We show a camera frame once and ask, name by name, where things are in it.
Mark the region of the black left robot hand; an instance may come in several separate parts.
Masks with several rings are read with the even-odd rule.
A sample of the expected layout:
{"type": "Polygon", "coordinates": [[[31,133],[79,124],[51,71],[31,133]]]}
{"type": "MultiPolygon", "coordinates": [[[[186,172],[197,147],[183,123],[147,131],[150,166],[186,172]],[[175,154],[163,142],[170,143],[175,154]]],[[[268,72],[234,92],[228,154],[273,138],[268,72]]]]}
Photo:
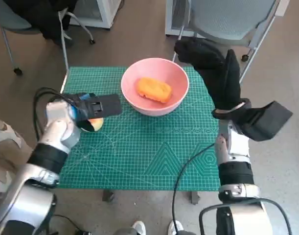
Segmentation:
{"type": "Polygon", "coordinates": [[[95,127],[90,121],[94,118],[92,105],[82,97],[90,98],[89,94],[63,94],[63,96],[72,104],[74,112],[74,120],[80,129],[86,132],[95,132],[95,127]]]}

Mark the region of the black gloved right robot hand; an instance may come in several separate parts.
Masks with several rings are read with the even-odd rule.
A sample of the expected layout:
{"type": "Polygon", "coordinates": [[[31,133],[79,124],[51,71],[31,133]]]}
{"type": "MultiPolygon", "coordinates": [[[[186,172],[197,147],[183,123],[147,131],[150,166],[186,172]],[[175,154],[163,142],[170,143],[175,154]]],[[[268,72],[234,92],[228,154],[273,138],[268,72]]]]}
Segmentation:
{"type": "Polygon", "coordinates": [[[174,51],[201,76],[216,109],[231,110],[242,102],[240,67],[233,49],[224,56],[206,39],[180,39],[174,51]]]}

